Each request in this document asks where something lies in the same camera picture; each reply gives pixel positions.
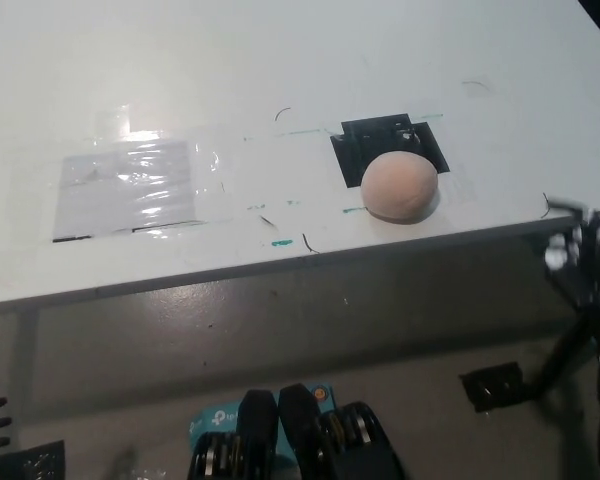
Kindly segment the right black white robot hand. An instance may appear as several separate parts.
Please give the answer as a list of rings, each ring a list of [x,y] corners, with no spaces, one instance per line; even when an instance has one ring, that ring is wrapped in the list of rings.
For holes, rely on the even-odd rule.
[[[547,210],[574,224],[552,235],[544,251],[548,280],[577,310],[600,311],[600,212],[573,201],[547,198]]]

